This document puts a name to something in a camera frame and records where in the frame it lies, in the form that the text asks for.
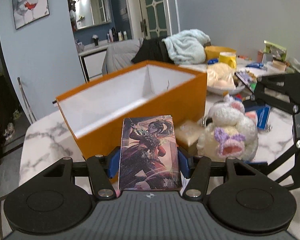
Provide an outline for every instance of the orange box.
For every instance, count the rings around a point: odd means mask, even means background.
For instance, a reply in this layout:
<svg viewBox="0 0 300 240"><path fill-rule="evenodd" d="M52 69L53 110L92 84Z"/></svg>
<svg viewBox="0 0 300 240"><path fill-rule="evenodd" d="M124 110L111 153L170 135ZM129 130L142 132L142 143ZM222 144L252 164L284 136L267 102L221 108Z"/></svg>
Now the orange box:
<svg viewBox="0 0 300 240"><path fill-rule="evenodd" d="M74 88L59 109L85 159L121 145L123 119L171 115L176 125L204 116L207 74L144 61Z"/></svg>

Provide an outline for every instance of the anime character illustration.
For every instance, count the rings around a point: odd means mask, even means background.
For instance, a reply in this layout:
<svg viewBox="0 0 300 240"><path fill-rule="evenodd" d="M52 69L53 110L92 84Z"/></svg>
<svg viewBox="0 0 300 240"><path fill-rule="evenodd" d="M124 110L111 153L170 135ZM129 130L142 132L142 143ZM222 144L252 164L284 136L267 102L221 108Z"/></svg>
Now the anime character illustration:
<svg viewBox="0 0 300 240"><path fill-rule="evenodd" d="M181 187L172 117L125 118L119 189L164 190Z"/></svg>

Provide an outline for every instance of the mirror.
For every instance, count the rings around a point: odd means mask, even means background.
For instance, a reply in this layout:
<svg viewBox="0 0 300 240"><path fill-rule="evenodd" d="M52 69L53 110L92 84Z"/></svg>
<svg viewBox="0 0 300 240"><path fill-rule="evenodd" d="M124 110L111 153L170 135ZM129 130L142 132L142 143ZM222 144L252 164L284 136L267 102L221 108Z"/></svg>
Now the mirror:
<svg viewBox="0 0 300 240"><path fill-rule="evenodd" d="M111 22L108 0L69 0L73 31Z"/></svg>

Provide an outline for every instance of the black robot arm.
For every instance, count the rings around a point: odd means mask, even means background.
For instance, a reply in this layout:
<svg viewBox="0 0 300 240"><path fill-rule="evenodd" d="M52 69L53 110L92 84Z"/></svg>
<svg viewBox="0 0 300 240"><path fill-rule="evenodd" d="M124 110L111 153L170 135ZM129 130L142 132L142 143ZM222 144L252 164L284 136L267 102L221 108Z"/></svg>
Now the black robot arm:
<svg viewBox="0 0 300 240"><path fill-rule="evenodd" d="M300 73L278 74L258 77L258 82L250 100L243 102L245 107L255 107L268 104L292 115L293 119L293 146L279 158L263 169L264 174L269 174L295 155L294 167L276 180L280 183L292 176L293 184L286 186L288 190L300 187ZM289 97L284 101L269 94L269 90L279 92Z"/></svg>

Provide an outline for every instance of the framed picture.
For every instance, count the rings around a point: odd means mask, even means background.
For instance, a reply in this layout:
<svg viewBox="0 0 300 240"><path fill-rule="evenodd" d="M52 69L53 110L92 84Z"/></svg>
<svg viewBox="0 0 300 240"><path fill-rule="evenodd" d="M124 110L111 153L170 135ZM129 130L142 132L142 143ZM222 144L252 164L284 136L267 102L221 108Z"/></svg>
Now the framed picture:
<svg viewBox="0 0 300 240"><path fill-rule="evenodd" d="M12 0L16 29L49 15L48 0Z"/></svg>

